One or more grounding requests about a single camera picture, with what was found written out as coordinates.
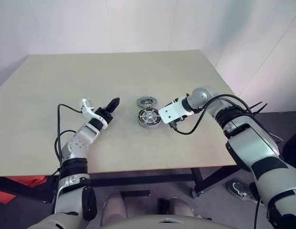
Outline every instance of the gray floor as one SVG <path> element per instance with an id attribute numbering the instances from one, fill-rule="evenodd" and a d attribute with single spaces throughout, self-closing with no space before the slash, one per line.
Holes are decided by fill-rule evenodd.
<path id="1" fill-rule="evenodd" d="M 257 119 L 273 134 L 281 136 L 287 141 L 296 132 L 296 112 L 289 113 L 263 113 L 257 116 Z M 201 169 L 203 177 L 207 177 L 217 168 Z M 168 173 L 186 173 L 189 169 L 176 170 L 156 170 L 124 172 L 115 174 L 106 174 L 107 177 L 115 176 L 143 176 L 158 175 Z M 252 177 L 245 171 L 238 171 L 232 177 L 238 178 L 245 183 L 252 182 Z M 191 199 L 188 195 L 189 188 L 193 187 L 192 182 L 161 183 L 149 185 L 134 186 L 115 186 L 95 188 L 97 196 L 97 217 L 90 222 L 88 229 L 99 228 L 102 206 L 106 197 L 114 192 L 128 190 L 146 190 L 151 191 L 150 197 L 126 198 L 127 210 L 129 216 L 141 214 L 157 213 L 157 198 L 179 197 L 187 201 L 196 214 L 205 218 L 212 218 L 213 221 L 227 224 L 240 229 L 252 229 L 254 222 L 255 204 L 239 200 L 231 196 L 224 185 L 218 185 L 205 192 L 197 199 Z M 28 226 L 39 222 L 51 212 L 50 204 L 43 204 L 37 201 L 17 197 L 7 205 L 0 204 L 0 229 L 25 229 Z M 266 210 L 260 207 L 258 217 L 258 229 L 271 229 L 272 227 L 266 220 Z"/>

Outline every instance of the silver mechanical part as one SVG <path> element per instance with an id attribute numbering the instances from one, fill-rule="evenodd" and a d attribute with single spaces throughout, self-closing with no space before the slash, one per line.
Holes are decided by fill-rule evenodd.
<path id="1" fill-rule="evenodd" d="M 140 126 L 147 129 L 154 129 L 161 123 L 161 117 L 158 110 L 152 107 L 147 107 L 138 113 L 137 117 Z"/>
<path id="2" fill-rule="evenodd" d="M 154 107 L 157 105 L 157 103 L 158 103 L 157 99 L 151 96 L 144 96 L 137 99 L 137 105 L 142 108 Z"/>

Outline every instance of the shoe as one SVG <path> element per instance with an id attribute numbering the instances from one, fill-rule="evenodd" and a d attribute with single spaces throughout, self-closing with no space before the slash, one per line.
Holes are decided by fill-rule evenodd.
<path id="1" fill-rule="evenodd" d="M 225 186 L 229 193 L 231 193 L 233 196 L 257 204 L 257 200 L 254 198 L 248 185 L 243 184 L 242 182 L 237 180 L 229 180 L 225 183 Z"/>

